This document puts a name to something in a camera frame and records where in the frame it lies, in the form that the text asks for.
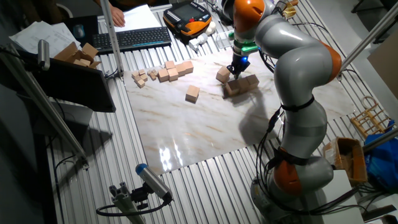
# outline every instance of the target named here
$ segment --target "orange controller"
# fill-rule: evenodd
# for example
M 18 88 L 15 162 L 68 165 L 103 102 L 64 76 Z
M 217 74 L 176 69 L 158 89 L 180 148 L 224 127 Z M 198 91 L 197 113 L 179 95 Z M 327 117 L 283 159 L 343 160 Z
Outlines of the orange controller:
M 183 2 L 164 11 L 163 20 L 183 42 L 188 42 L 206 31 L 211 22 L 211 14 L 195 2 Z

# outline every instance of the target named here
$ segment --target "black keyboard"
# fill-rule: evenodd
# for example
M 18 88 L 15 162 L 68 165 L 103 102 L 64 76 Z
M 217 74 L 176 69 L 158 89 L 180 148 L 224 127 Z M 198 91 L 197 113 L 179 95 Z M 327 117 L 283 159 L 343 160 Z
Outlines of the black keyboard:
M 148 49 L 170 45 L 172 40 L 167 27 L 155 27 L 117 32 L 120 51 Z M 99 53 L 113 52 L 108 34 L 93 35 L 93 47 Z

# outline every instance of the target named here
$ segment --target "marble surface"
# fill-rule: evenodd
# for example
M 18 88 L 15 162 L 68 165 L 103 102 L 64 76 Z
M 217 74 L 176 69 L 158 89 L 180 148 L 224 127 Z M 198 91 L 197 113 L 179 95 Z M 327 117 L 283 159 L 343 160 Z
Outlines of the marble surface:
M 174 82 L 149 79 L 141 89 L 131 77 L 124 77 L 146 159 L 156 174 L 260 142 L 268 119 L 280 106 L 273 74 L 259 54 L 252 54 L 242 76 L 256 74 L 259 88 L 224 98 L 216 74 L 231 59 L 232 51 L 194 58 L 193 73 Z M 200 88 L 196 104 L 185 101 L 189 85 Z M 313 94 L 328 120 L 354 112 L 354 104 L 337 80 L 314 89 Z

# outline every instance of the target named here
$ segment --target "paper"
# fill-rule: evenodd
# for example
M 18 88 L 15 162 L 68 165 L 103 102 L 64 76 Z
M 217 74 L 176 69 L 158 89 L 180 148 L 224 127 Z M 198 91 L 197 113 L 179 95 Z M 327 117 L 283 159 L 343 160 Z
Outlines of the paper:
M 59 33 L 46 22 L 34 22 L 26 29 L 9 38 L 32 54 L 37 54 L 39 40 L 45 40 L 50 46 L 50 57 L 56 56 L 65 47 L 68 47 L 70 43 L 76 42 L 74 38 L 71 39 Z
M 65 25 L 63 22 L 59 24 L 54 24 L 52 25 L 52 28 L 59 32 L 60 34 L 64 35 L 65 37 L 68 37 L 69 39 L 73 40 L 74 43 L 76 43 L 76 46 L 80 45 L 80 42 L 76 40 L 76 38 L 73 36 L 73 34 L 70 32 L 69 28 L 67 25 Z
M 114 28 L 116 32 L 161 26 L 148 5 L 139 6 L 125 12 L 124 21 L 126 21 L 124 27 Z

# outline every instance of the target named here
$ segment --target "blue bag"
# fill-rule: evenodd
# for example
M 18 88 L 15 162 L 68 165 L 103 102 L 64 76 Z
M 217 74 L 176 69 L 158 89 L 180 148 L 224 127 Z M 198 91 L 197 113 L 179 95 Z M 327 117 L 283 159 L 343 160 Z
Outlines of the blue bag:
M 369 135 L 365 144 L 377 139 L 383 134 Z M 391 193 L 398 193 L 398 140 L 378 146 L 365 155 L 366 171 L 370 179 L 377 181 Z

